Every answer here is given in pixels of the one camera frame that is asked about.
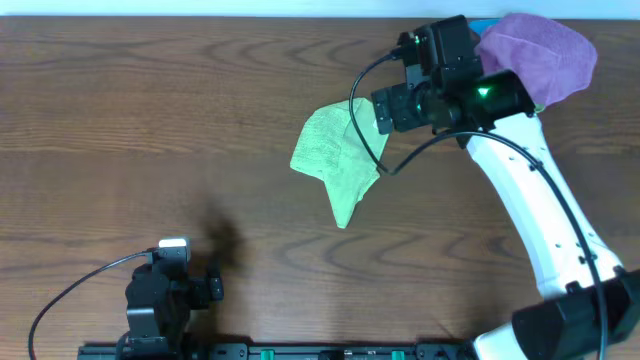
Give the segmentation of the light green cloth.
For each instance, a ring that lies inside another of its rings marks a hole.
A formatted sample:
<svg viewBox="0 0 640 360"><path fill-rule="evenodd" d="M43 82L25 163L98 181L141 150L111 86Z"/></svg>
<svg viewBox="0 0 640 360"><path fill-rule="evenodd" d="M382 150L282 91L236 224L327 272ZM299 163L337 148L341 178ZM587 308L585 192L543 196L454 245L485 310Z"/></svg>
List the light green cloth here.
<svg viewBox="0 0 640 360"><path fill-rule="evenodd" d="M328 194L336 226L348 226L356 205L380 178L376 164L357 133L361 132L376 157L388 137L378 132L372 103L356 98L317 109L305 122L290 167L321 180Z"/></svg>

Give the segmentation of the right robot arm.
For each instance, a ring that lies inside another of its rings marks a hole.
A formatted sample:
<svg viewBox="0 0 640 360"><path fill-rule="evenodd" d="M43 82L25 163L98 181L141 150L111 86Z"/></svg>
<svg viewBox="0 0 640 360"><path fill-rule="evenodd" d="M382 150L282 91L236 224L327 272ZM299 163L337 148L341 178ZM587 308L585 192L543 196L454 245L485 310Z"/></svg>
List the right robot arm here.
<svg viewBox="0 0 640 360"><path fill-rule="evenodd" d="M594 232L555 164L524 85L511 71L450 87L425 77L373 92L382 134L431 126L454 139L496 189L533 268L542 303L472 342L478 359L605 357L639 324L639 274Z"/></svg>

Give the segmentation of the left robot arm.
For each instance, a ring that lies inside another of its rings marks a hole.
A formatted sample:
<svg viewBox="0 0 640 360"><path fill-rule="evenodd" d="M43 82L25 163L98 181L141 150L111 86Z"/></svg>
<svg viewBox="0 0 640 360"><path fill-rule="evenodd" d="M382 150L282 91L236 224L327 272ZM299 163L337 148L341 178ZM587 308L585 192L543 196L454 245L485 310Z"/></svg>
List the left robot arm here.
<svg viewBox="0 0 640 360"><path fill-rule="evenodd" d="M117 359L189 359L197 346L185 332L193 310L224 298L220 269L188 274L188 261L158 258L137 268L125 290L129 331L118 340Z"/></svg>

